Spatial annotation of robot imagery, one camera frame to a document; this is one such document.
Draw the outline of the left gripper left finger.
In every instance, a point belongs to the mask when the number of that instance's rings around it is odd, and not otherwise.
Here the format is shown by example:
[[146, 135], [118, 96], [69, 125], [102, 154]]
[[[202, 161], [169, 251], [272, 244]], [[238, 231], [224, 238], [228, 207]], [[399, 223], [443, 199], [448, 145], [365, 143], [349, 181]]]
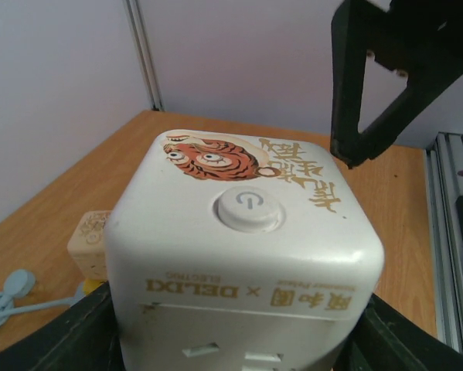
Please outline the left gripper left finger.
[[108, 283], [19, 344], [14, 370], [118, 370], [119, 341]]

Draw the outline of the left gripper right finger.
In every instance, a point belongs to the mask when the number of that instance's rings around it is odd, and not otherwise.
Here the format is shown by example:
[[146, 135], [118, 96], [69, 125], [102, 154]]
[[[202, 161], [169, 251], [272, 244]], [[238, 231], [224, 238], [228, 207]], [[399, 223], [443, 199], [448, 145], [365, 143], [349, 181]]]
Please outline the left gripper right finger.
[[463, 355], [373, 295], [333, 369], [463, 371]]

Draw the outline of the white cube socket adapter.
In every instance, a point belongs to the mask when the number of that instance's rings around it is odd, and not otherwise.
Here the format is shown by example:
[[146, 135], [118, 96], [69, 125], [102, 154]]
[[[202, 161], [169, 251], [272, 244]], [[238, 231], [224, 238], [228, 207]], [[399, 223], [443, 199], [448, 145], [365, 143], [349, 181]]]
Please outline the white cube socket adapter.
[[104, 228], [127, 370], [330, 370], [384, 265], [331, 155], [171, 130]]

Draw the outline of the blue power strip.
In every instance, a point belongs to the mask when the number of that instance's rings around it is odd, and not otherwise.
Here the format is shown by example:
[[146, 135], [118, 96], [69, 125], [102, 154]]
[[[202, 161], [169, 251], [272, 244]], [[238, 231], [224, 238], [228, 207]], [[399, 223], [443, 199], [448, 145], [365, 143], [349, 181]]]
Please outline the blue power strip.
[[72, 296], [44, 301], [37, 304], [18, 306], [19, 299], [26, 298], [37, 284], [36, 276], [26, 269], [13, 271], [6, 279], [0, 290], [0, 329], [11, 317], [44, 311], [51, 308], [70, 308], [86, 296], [84, 278], [76, 287]]

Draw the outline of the tan cube adapter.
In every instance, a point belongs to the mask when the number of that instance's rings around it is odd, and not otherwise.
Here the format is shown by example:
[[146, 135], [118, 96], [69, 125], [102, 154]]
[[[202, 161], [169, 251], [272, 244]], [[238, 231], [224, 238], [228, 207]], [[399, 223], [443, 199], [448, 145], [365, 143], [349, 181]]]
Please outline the tan cube adapter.
[[107, 280], [104, 226], [110, 214], [110, 210], [85, 213], [66, 246], [69, 255], [87, 279]]

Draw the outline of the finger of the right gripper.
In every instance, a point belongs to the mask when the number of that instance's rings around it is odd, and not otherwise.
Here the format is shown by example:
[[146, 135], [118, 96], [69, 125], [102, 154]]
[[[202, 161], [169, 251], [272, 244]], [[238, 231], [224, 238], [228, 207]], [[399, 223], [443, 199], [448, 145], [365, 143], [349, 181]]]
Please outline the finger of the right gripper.
[[331, 44], [330, 152], [355, 168], [463, 76], [463, 1], [343, 1]]

